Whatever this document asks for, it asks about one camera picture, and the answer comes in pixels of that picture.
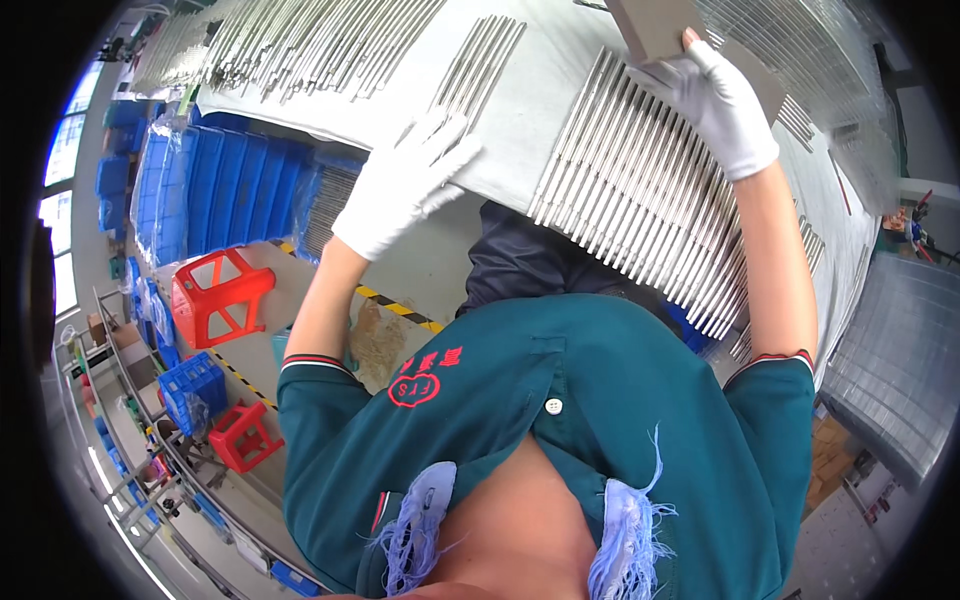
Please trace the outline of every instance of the window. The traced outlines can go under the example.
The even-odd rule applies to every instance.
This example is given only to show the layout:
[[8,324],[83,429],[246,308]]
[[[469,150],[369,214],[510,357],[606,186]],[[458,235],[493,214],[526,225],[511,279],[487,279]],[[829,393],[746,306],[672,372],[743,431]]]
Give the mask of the window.
[[77,167],[77,152],[80,150],[80,134],[84,130],[85,115],[74,114],[60,121],[54,137],[50,157],[47,159],[47,176],[44,185],[69,180]]
[[93,64],[86,69],[86,73],[84,73],[83,78],[80,79],[80,84],[77,85],[77,89],[73,91],[73,98],[70,99],[70,103],[67,104],[66,111],[63,114],[83,112],[90,108],[93,89],[97,86],[97,80],[100,79],[100,71],[103,68],[104,64],[95,60]]
[[53,185],[73,177],[77,166],[77,152],[80,150],[80,134],[84,130],[84,111],[90,108],[93,90],[100,79],[102,62],[94,61],[86,69],[80,83],[73,91],[73,97],[67,103],[63,120],[57,128],[54,143],[50,146],[47,158],[47,173],[43,185]]
[[54,250],[54,280],[57,290],[57,315],[77,305],[77,286],[73,280],[73,255],[70,253],[70,202],[67,190],[40,202],[39,217],[50,228]]
[[70,209],[73,199],[71,189],[74,171],[77,168],[77,153],[80,151],[80,136],[84,131],[84,114],[90,108],[93,91],[103,70],[102,62],[94,61],[73,90],[73,96],[63,112],[63,119],[57,127],[54,142],[50,145],[47,157],[47,171],[43,186],[50,187],[59,183],[52,194],[40,201],[38,216],[43,225],[50,228],[50,241],[54,251],[54,280],[57,290],[57,316],[59,317],[77,305],[77,286],[73,278],[73,253],[70,251]]

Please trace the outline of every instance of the red plastic stool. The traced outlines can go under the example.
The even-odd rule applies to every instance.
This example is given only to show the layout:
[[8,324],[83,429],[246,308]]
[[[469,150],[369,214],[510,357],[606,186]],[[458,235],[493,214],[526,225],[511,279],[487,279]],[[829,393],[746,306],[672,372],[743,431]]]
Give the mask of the red plastic stool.
[[[229,260],[240,275],[230,281],[220,282],[223,260]],[[204,265],[213,263],[213,281],[208,288],[202,288],[193,278],[193,272]],[[238,338],[255,331],[263,331],[265,325],[255,325],[256,309],[260,297],[274,289],[276,276],[270,269],[254,269],[234,248],[227,248],[204,256],[200,260],[181,267],[173,280],[174,322],[183,334],[187,344],[194,349],[213,346]],[[247,303],[247,318],[241,327],[227,312],[227,307],[241,302]],[[220,313],[230,331],[210,338],[210,315]]]
[[217,421],[210,432],[210,445],[224,464],[238,473],[246,473],[256,467],[283,445],[282,439],[271,440],[263,428],[260,417],[266,412],[263,402],[257,402],[249,408],[237,404]]

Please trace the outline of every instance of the gloved hand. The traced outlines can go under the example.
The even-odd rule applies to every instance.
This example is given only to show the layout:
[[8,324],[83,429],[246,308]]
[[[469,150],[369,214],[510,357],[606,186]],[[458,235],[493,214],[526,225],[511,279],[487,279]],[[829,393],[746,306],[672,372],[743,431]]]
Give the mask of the gloved hand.
[[482,144],[467,135],[444,155],[467,128],[462,114],[444,124],[445,118],[445,110],[431,110],[414,121],[406,136],[403,132],[412,123],[403,123],[370,153],[333,223],[333,233],[367,260],[379,258],[404,230],[463,195],[456,185],[444,184],[480,152]]
[[769,166],[780,146],[747,78],[692,30],[684,32],[686,57],[660,69],[630,68],[636,82],[689,121],[730,181]]

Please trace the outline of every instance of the frayed fabric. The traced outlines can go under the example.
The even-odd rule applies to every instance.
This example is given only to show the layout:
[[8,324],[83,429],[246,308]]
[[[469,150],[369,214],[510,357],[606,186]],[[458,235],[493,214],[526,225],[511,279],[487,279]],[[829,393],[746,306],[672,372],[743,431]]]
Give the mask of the frayed fabric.
[[608,479],[604,492],[604,529],[600,550],[590,566],[590,600],[649,600],[657,593],[654,563],[674,552],[657,541],[663,516],[677,511],[670,504],[652,504],[647,493],[663,471],[658,446],[659,427],[654,430],[657,468],[650,484],[635,490],[622,481]]
[[403,497],[399,516],[372,541],[387,556],[384,589],[388,598],[419,586],[443,554],[437,550],[437,538],[456,477],[457,466],[452,462],[424,469]]

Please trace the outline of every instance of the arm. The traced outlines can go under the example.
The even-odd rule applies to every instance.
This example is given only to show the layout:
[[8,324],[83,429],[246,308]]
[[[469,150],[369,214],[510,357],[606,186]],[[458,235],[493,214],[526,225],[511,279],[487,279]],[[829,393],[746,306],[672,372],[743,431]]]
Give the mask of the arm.
[[664,64],[659,78],[642,66],[631,71],[686,117],[733,184],[747,256],[754,358],[799,350],[812,357],[817,305],[790,187],[777,161],[780,147],[743,74],[692,29],[683,42],[685,58]]
[[344,359],[350,300],[369,264],[369,260],[333,236],[324,247],[320,266],[300,305],[284,358],[322,354]]
[[353,291],[371,262],[416,222],[463,194],[444,185],[480,152],[463,115],[434,110],[373,150],[333,224],[320,266],[290,331],[284,358],[322,354],[343,360]]
[[747,254],[753,354],[817,349],[817,301],[790,187],[774,161],[733,183]]

